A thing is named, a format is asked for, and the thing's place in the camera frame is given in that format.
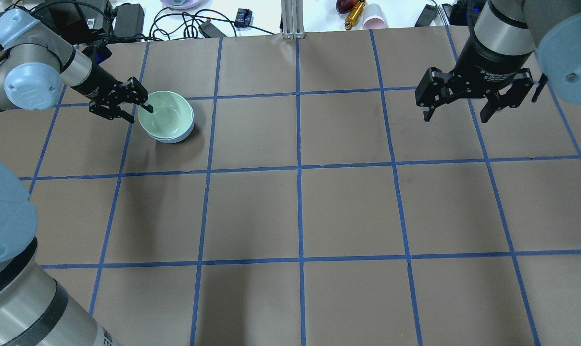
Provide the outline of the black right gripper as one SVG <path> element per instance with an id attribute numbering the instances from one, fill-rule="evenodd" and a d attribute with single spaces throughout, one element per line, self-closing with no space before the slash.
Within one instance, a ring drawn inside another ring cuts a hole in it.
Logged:
<path id="1" fill-rule="evenodd" d="M 530 68 L 522 68 L 529 56 L 494 52 L 477 37 L 469 37 L 452 73 L 432 66 L 416 87 L 415 101 L 423 110 L 423 120 L 430 121 L 436 108 L 460 97 L 486 97 L 488 101 L 480 112 L 483 124 L 497 111 L 519 107 L 534 85 Z M 500 94 L 499 90 L 509 84 L 508 90 Z"/>

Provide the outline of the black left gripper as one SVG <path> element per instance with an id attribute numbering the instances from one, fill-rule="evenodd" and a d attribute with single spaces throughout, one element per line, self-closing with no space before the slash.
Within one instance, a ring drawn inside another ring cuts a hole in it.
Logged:
<path id="1" fill-rule="evenodd" d="M 123 110 L 121 104 L 139 105 L 153 114 L 154 107 L 149 103 L 148 91 L 136 77 L 132 76 L 121 83 L 101 66 L 90 62 L 90 67 L 84 81 L 70 87 L 90 100 L 89 112 L 106 120 L 121 118 L 130 124 L 135 123 L 135 118 Z"/>

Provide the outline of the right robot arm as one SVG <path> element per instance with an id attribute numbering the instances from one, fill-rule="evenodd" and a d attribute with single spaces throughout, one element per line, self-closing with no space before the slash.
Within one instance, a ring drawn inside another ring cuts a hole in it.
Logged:
<path id="1" fill-rule="evenodd" d="M 559 98 L 581 105 L 581 0 L 488 0 L 454 68 L 428 68 L 416 87 L 424 121 L 459 99 L 487 100 L 482 123 L 518 107 L 534 83 L 524 68 L 533 53 L 543 74 L 532 100 L 550 83 Z"/>

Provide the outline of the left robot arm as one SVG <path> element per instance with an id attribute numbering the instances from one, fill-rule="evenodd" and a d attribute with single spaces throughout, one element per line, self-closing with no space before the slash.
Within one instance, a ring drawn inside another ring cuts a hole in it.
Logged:
<path id="1" fill-rule="evenodd" d="M 0 45 L 0 112 L 55 107 L 63 86 L 87 97 L 90 112 L 108 120 L 134 122 L 121 103 L 154 110 L 135 77 L 117 81 L 25 10 L 0 16 Z M 0 346 L 118 346 L 36 263 L 37 229 L 29 192 L 0 162 Z"/>

